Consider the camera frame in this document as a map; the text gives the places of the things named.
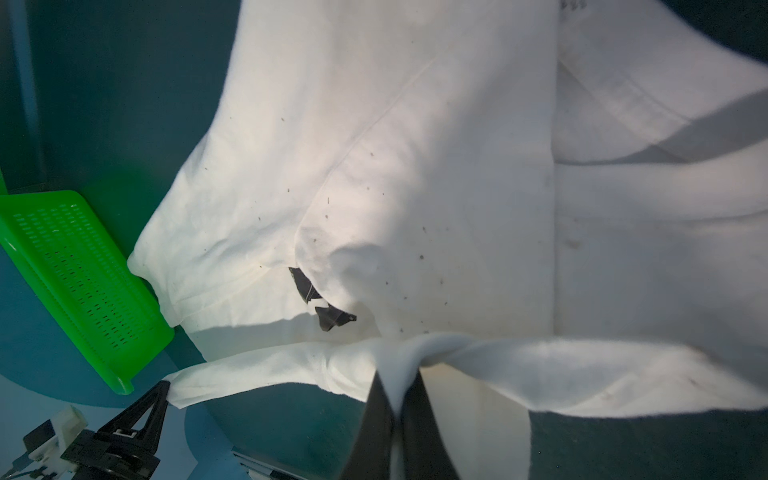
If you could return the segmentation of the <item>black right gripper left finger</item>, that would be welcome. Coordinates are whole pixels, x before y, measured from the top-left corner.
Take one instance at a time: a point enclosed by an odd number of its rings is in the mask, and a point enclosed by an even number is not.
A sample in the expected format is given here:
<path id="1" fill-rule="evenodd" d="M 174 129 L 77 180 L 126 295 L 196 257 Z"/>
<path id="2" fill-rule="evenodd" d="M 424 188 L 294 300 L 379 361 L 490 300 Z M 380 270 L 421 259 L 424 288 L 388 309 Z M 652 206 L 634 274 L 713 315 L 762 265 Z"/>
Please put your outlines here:
<path id="1" fill-rule="evenodd" d="M 395 415 L 378 373 L 367 397 L 356 440 L 341 480 L 388 480 Z"/>

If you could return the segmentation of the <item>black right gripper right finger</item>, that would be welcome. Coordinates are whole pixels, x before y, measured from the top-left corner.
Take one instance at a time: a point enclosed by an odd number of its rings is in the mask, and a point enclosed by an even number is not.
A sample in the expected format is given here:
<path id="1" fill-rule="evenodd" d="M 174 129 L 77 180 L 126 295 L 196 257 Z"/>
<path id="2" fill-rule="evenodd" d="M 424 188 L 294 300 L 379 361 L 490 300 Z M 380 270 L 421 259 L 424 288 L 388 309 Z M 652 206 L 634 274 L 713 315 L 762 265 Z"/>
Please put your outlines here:
<path id="1" fill-rule="evenodd" d="M 459 479 L 442 441 L 420 373 L 404 396 L 401 431 L 406 479 Z"/>

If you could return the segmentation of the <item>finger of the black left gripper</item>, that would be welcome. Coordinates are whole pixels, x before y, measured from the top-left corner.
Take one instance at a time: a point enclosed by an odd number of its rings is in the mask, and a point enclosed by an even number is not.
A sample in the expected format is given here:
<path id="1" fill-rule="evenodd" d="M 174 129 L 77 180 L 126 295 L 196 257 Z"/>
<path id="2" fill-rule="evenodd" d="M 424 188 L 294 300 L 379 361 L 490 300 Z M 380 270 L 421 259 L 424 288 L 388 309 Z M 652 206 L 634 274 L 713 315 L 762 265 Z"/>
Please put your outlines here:
<path id="1" fill-rule="evenodd" d="M 118 452 L 154 455 L 159 447 L 169 406 L 169 381 L 159 381 L 136 402 L 107 422 L 95 434 Z"/>

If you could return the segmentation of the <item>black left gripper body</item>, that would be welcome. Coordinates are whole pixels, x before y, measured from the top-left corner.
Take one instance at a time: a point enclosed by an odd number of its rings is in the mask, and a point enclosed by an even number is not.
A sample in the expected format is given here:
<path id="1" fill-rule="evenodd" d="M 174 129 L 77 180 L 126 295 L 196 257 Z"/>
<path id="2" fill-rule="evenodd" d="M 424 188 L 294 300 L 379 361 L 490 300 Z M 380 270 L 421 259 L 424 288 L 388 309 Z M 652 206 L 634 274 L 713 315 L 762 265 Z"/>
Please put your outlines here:
<path id="1" fill-rule="evenodd" d="M 121 453 L 98 440 L 96 432 L 79 428 L 73 442 L 62 447 L 53 423 L 43 422 L 23 437 L 22 459 L 35 466 L 26 475 L 32 479 L 60 479 L 67 473 L 74 479 L 149 479 L 155 473 L 160 463 L 157 452 Z"/>

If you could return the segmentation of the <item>green plastic perforated basket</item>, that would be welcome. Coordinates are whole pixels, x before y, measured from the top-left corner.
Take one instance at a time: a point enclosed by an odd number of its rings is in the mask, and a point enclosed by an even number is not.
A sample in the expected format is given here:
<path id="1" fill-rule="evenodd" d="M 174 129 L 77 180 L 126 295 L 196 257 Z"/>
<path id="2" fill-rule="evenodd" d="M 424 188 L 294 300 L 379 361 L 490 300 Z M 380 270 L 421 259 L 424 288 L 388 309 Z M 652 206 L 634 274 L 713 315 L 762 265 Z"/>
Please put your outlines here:
<path id="1" fill-rule="evenodd" d="M 1 175 L 1 372 L 36 393 L 126 404 L 169 368 L 173 338 L 126 256 L 157 203 L 121 169 L 82 186 Z"/>

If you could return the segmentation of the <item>white printed t shirt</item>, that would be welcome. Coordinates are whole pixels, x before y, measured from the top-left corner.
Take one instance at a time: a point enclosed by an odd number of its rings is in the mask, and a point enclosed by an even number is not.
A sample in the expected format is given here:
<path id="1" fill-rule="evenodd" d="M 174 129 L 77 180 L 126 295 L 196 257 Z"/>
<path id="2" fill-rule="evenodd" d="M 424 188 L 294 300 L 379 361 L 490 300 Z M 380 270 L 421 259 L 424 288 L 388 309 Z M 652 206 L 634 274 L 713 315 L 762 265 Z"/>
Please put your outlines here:
<path id="1" fill-rule="evenodd" d="M 463 479 L 533 412 L 762 410 L 767 67 L 658 1 L 245 1 L 128 265 L 175 407 L 424 390 Z"/>

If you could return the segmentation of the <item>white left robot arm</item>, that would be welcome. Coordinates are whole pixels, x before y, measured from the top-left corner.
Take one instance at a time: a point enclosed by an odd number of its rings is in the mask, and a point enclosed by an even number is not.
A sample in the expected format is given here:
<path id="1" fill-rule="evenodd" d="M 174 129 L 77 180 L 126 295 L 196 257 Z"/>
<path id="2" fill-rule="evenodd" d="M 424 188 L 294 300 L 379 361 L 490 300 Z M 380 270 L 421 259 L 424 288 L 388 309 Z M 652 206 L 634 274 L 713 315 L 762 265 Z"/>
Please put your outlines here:
<path id="1" fill-rule="evenodd" d="M 25 452 L 3 479 L 149 479 L 169 406 L 170 383 L 160 381 L 96 431 L 69 406 L 23 438 Z"/>

